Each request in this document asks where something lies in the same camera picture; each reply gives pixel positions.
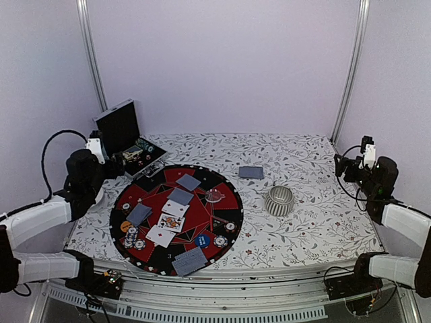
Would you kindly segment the queen of spades card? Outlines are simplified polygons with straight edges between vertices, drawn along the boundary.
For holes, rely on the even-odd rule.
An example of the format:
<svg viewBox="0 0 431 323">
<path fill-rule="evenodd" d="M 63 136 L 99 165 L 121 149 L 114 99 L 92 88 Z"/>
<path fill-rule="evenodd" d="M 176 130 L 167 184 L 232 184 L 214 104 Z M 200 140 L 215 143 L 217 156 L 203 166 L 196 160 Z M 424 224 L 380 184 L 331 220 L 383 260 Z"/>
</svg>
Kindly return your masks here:
<svg viewBox="0 0 431 323">
<path fill-rule="evenodd" d="M 185 223 L 184 217 L 177 217 L 166 213 L 162 213 L 158 220 L 157 226 L 160 229 L 166 229 L 169 231 L 179 233 L 182 231 L 184 223 Z"/>
</svg>

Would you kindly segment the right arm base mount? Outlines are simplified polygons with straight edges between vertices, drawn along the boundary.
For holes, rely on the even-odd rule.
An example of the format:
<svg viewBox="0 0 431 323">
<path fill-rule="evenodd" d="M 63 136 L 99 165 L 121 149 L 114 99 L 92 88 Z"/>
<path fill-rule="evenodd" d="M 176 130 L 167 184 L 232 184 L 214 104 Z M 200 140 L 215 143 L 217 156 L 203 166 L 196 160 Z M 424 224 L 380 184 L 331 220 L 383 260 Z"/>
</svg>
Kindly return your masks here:
<svg viewBox="0 0 431 323">
<path fill-rule="evenodd" d="M 324 279 L 324 284 L 329 299 L 343 299 L 347 310 L 355 316 L 369 314 L 383 288 L 381 279 L 358 279 L 355 274 Z"/>
</svg>

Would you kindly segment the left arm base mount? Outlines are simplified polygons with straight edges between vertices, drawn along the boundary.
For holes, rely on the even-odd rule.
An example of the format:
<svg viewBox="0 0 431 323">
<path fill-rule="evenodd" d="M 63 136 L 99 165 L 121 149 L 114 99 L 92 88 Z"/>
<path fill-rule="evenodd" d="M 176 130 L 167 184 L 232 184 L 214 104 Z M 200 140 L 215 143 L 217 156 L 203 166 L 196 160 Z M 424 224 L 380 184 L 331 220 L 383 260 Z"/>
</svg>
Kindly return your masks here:
<svg viewBox="0 0 431 323">
<path fill-rule="evenodd" d="M 113 269 L 108 269 L 103 273 L 93 273 L 92 277 L 65 279 L 65 286 L 69 289 L 115 300 L 119 300 L 123 284 L 122 274 Z"/>
</svg>

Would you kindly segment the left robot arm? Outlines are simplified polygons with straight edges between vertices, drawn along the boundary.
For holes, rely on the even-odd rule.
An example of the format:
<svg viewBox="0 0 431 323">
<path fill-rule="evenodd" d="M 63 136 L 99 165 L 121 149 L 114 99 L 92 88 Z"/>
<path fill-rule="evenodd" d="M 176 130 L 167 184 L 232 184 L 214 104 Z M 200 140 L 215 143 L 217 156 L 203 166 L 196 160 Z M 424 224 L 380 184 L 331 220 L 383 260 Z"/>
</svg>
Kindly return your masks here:
<svg viewBox="0 0 431 323">
<path fill-rule="evenodd" d="M 1 214 L 1 292 L 15 291 L 26 283 L 63 279 L 66 287 L 87 295 L 119 296 L 120 277 L 96 273 L 92 258 L 81 252 L 17 251 L 29 239 L 84 217 L 102 200 L 104 182 L 125 173 L 120 154 L 106 156 L 101 131 L 91 132 L 85 148 L 74 151 L 66 167 L 63 189 L 49 188 L 45 199 Z"/>
</svg>

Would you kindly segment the blue white chip stack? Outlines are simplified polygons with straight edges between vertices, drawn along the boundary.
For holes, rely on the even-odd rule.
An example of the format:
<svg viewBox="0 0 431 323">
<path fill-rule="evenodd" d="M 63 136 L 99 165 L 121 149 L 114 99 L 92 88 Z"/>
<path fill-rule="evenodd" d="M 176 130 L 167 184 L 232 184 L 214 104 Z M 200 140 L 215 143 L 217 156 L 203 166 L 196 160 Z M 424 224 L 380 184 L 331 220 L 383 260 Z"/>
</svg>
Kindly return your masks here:
<svg viewBox="0 0 431 323">
<path fill-rule="evenodd" d="M 224 248 L 228 245 L 228 238 L 225 236 L 216 236 L 213 239 L 213 244 L 218 248 Z"/>
</svg>

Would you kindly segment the single blue white chip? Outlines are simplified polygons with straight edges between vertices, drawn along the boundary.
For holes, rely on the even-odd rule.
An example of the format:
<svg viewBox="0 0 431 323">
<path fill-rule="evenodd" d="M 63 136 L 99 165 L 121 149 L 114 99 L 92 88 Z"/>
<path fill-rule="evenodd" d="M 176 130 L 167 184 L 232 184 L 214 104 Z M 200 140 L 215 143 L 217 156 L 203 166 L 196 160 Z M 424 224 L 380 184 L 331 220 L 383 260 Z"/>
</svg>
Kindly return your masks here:
<svg viewBox="0 0 431 323">
<path fill-rule="evenodd" d="M 143 250 L 145 246 L 146 246 L 146 243 L 144 240 L 136 240 L 133 245 L 134 249 L 138 251 Z"/>
</svg>

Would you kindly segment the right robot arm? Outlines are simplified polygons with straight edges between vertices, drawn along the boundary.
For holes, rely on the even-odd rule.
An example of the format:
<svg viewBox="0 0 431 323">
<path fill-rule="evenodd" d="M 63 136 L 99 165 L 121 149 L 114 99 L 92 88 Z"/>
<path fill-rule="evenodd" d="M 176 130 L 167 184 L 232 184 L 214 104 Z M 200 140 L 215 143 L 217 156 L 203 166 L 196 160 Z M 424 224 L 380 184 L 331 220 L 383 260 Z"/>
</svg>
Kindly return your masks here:
<svg viewBox="0 0 431 323">
<path fill-rule="evenodd" d="M 430 297 L 430 216 L 402 205 L 392 195 L 399 171 L 392 159 L 382 156 L 372 167 L 360 168 L 360 158 L 334 155 L 335 175 L 344 175 L 366 196 L 366 212 L 373 222 L 392 229 L 414 242 L 422 251 L 419 258 L 369 252 L 359 255 L 348 279 L 353 293 L 363 293 L 374 279 L 388 279 L 410 287 L 422 298 Z"/>
</svg>

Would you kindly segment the spread blue chips pile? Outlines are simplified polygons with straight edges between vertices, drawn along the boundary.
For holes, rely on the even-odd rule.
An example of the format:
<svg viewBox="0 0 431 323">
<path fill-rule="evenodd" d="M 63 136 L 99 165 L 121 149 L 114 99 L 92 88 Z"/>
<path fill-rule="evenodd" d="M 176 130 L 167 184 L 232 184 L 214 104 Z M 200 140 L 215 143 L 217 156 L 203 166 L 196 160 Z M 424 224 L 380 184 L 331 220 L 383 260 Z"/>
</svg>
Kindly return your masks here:
<svg viewBox="0 0 431 323">
<path fill-rule="evenodd" d="M 127 249 L 134 247 L 137 241 L 138 233 L 139 230 L 136 227 L 130 227 L 127 230 L 126 236 L 123 240 L 123 246 Z"/>
</svg>

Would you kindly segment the blue playing card deck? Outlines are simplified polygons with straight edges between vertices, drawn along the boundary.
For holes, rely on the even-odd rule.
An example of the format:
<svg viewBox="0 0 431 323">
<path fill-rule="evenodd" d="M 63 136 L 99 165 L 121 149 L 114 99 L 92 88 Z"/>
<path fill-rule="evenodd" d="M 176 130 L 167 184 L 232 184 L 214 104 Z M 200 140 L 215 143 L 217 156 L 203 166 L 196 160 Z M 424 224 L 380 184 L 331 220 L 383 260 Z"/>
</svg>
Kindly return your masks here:
<svg viewBox="0 0 431 323">
<path fill-rule="evenodd" d="M 262 180 L 264 179 L 264 172 L 261 166 L 240 166 L 238 176 L 240 178 L 254 178 Z"/>
</svg>

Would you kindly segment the black triangular all-in button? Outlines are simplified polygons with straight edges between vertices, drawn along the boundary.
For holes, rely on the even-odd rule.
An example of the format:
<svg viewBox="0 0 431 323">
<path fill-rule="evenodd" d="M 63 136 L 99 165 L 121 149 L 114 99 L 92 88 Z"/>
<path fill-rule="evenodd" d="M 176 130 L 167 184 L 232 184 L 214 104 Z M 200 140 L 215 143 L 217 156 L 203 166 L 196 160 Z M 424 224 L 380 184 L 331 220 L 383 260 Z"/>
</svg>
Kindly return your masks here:
<svg viewBox="0 0 431 323">
<path fill-rule="evenodd" d="M 223 226 L 226 224 L 226 221 L 224 219 L 220 219 L 217 217 L 211 218 L 211 228 L 212 230 L 216 229 L 217 227 Z"/>
</svg>

